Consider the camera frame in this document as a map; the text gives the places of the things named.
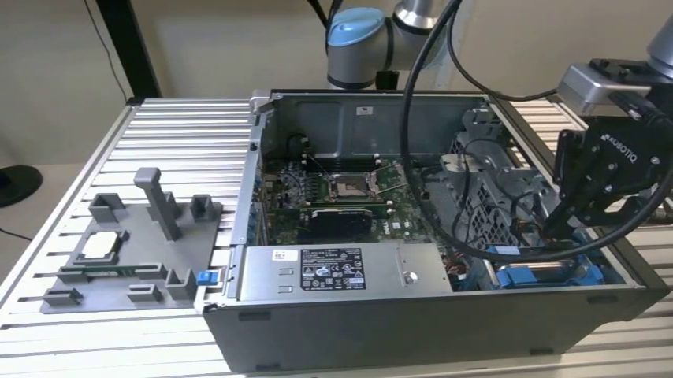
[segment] table surface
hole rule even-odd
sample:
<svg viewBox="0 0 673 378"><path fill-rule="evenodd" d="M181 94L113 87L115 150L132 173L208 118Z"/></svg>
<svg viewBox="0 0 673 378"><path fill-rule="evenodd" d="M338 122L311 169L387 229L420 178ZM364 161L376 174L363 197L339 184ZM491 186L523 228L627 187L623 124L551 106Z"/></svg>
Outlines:
<svg viewBox="0 0 673 378"><path fill-rule="evenodd" d="M512 105L551 150L562 129L586 127L562 104L540 100ZM224 204L211 266L225 264L248 116L247 99L151 99L125 107L0 287L0 374L86 378L232 374L192 309L44 315L40 297L89 223L86 203L93 195L117 192L125 202L143 202L132 183L141 166L161 169L161 186L177 201L209 194ZM639 228L627 239L673 286L670 230ZM562 356L292 376L673 376L673 295L633 321L601 326Z"/></svg>

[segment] black cable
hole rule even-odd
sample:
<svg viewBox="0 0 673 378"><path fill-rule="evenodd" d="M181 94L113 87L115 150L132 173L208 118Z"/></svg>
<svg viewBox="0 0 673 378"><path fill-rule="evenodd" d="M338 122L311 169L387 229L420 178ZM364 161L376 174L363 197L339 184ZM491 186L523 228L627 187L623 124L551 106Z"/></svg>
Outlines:
<svg viewBox="0 0 673 378"><path fill-rule="evenodd" d="M327 16L324 15L323 7L317 0L305 0L313 8L315 16L319 18L319 23L327 28Z"/></svg>
<svg viewBox="0 0 673 378"><path fill-rule="evenodd" d="M464 164L464 181L462 182L462 197L460 197L460 203L458 204L458 212L455 214L455 217L452 218L452 223L451 223L451 235L452 237L458 237L458 222L460 221L460 217L463 216L464 209L467 208L467 198L470 196L470 165L467 164L467 159L464 156L464 148L462 149L462 163Z"/></svg>
<svg viewBox="0 0 673 378"><path fill-rule="evenodd" d="M124 96L124 102L127 102L128 95L127 95L127 92L124 91L124 87L121 86L121 82L119 81L119 76L116 75L115 65L112 64L112 56L109 54L109 49L107 48L105 41L102 40L101 32L100 32L100 30L97 30L96 21L93 20L93 15L92 15L92 9L88 6L88 1L86 0L82 0L82 1L84 1L84 6L86 7L88 18L92 21L93 29L96 30L97 40L101 42L102 49L105 49L107 63L109 64L109 70L112 71L112 75L115 76L116 85L119 87L119 90L121 91L121 95Z"/></svg>
<svg viewBox="0 0 673 378"><path fill-rule="evenodd" d="M467 148L472 145L475 142L488 142L488 143L495 143L499 147L502 147L500 143L498 143L494 139L487 139L487 138L475 138L467 142L464 147L460 149L460 152L458 152L458 162L460 161L462 157L462 163L464 164L464 181L462 182L462 197L460 197L460 203L458 204L458 213L455 214L455 217L452 218L452 223L451 223L451 235L454 237L458 237L456 232L458 232L458 222L460 221L460 217L463 216L464 210L467 208L467 197L470 195L470 165L467 164Z"/></svg>
<svg viewBox="0 0 673 378"><path fill-rule="evenodd" d="M510 206L508 206L508 213L510 213L510 215L511 215L512 219L514 219L514 218L516 218L516 207L518 207L519 209L524 209L524 208L523 208L523 207L518 204L518 203L519 203L519 201L520 201L522 199L524 199L524 197L527 197L528 195L534 195L534 194L535 194L535 192L532 192L532 191L524 191L524 192L523 192L523 193L520 193L516 197L514 197L514 198L512 198L511 203L510 203Z"/></svg>
<svg viewBox="0 0 673 378"><path fill-rule="evenodd" d="M336 15L336 12L339 11L339 8L343 3L344 3L344 0L332 0L332 4L328 7L327 24L324 25L324 53L325 54L327 54L327 49L328 49L328 33L331 32L331 28L332 28L334 16Z"/></svg>
<svg viewBox="0 0 673 378"><path fill-rule="evenodd" d="M474 79L472 75L468 74L467 70L463 68L463 65L460 64L460 61L458 60L458 56L455 54L455 49L452 48L452 26L455 24L455 16L458 14L458 8L460 6L460 3L463 0L456 0L455 2L455 10L452 11L452 15L448 21L448 26L447 26L447 38L446 38L446 47L448 51L448 56L451 57L452 64L455 65L455 68L460 72L462 76L464 79L470 82L470 84L476 87L483 93L487 95L491 95L495 98L499 98L502 100L507 101L514 101L514 102L524 102L524 101L531 101L536 100L539 98L551 96L557 93L555 89L551 89L548 91L543 91L542 93L531 94L528 96L510 96L508 94L503 94L491 88L486 87L483 84L480 84L476 79Z"/></svg>
<svg viewBox="0 0 673 378"><path fill-rule="evenodd" d="M607 235L603 235L601 238L591 240L587 244L575 246L569 250L551 250L544 247L520 249L522 252L527 252L522 255L492 254L484 250L478 250L476 248L468 246L463 241L455 239L443 230L442 225L434 219L431 209L423 202L419 189L422 183L419 182L419 178L412 174L411 153L408 151L408 113L411 111L412 89L418 81L418 75L420 73L420 70L423 69L423 63L428 56L430 49L432 48L432 44L438 40L439 34L443 30L443 25L448 22L451 16L455 14L455 10L458 8L456 4L459 4L459 0L451 0L442 11L442 14L439 15L438 23L430 31L428 38L423 44L423 47L420 48L415 62L412 63L412 68L408 72L407 84L403 89L402 112L399 115L399 155L402 158L403 175L408 183L407 188L411 191L412 199L416 202L416 206L420 210L420 215L423 216L423 219L430 225L438 238L447 244L447 257L451 259L451 261L458 261L458 252L474 258L512 263L555 261L565 258L571 258L579 254L585 254L586 252L599 250L602 247L613 244L617 240L626 236L629 232L631 232L647 219L651 212L663 202L666 196L670 193L670 189L673 189L673 169L669 169L666 171L663 179L661 180L659 185L647 200L647 203L642 206L641 211L634 214L633 218L625 224L614 228ZM673 163L673 154L670 154L670 156L667 157L666 163L669 164L667 166L670 166L670 163Z"/></svg>
<svg viewBox="0 0 673 378"><path fill-rule="evenodd" d="M18 234L16 234L16 233L13 233L13 232L9 232L8 230L4 230L4 229L1 229L1 228L0 228L0 232L1 232L2 234L8 234L9 236L13 236L14 238L24 239L24 240L26 240L28 242L30 242L30 241L32 241L32 239L30 239L30 238L28 238L26 236L18 235Z"/></svg>

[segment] silver metal panel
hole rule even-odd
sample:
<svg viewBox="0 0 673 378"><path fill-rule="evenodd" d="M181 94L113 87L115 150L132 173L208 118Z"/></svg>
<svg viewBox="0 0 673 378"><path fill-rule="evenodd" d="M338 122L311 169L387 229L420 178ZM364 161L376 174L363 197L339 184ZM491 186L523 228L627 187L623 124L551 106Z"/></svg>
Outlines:
<svg viewBox="0 0 673 378"><path fill-rule="evenodd" d="M532 118L528 122L544 140L554 140L554 128L581 128L581 121L567 113L563 105L546 101L512 104L519 111L530 110L528 116L554 116L551 119ZM143 111L175 112L192 109L233 109L247 106L247 100L157 99L148 100ZM129 148L121 141L165 139L159 148L187 148L184 139L197 135L217 135L228 138L225 126L212 128L200 125L151 129L128 129L127 121L139 111L127 109L116 125L88 161L81 174L58 203L34 241L21 256L17 266L0 287L6 296L0 309L0 374L33 377L90 376L225 376L228 366L208 332L205 322L191 309L137 310L109 313L73 313L44 315L38 312L41 302L33 300L52 286L56 272L73 251L78 233L62 233L65 228L76 231L86 217L86 201L81 200L89 189L124 185L135 166L149 165L156 160L107 161L112 149ZM566 118L555 118L558 113ZM249 129L241 127L236 138L245 138ZM152 148L151 143L137 146ZM161 175L165 184L236 182L241 173L241 162L225 164L220 158L180 159L161 161L168 169ZM235 196L219 197L235 208ZM220 236L211 265L225 265L229 259L228 240L232 212L221 216ZM641 228L629 240L665 282L673 286L673 228ZM220 296L213 287L212 294ZM454 364L410 366L386 369L366 369L338 372L307 372L296 378L338 377L522 377L522 378L607 378L673 376L673 295L669 295L633 321L605 324L562 356L518 358L496 361L472 361Z"/></svg>

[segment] blue clip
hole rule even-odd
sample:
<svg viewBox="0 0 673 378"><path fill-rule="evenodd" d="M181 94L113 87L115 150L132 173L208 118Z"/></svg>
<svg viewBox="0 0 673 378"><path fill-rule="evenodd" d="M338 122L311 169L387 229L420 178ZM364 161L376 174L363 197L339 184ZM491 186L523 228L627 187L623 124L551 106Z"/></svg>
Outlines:
<svg viewBox="0 0 673 378"><path fill-rule="evenodd" d="M196 285L199 286L212 286L217 284L220 279L220 274L209 270L203 270L196 274Z"/></svg>
<svg viewBox="0 0 673 378"><path fill-rule="evenodd" d="M504 288L536 284L535 275L526 266L507 266L496 273L496 280L500 281L500 286Z"/></svg>

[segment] circuit board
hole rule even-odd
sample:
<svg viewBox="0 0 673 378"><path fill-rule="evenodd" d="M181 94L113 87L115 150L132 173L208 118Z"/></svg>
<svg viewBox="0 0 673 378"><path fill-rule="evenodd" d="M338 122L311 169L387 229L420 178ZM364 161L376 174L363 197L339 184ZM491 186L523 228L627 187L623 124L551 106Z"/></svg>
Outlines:
<svg viewBox="0 0 673 378"><path fill-rule="evenodd" d="M268 244L434 241L420 224L402 165L378 159L376 166L370 172L305 172L296 163L269 164L264 175Z"/></svg>

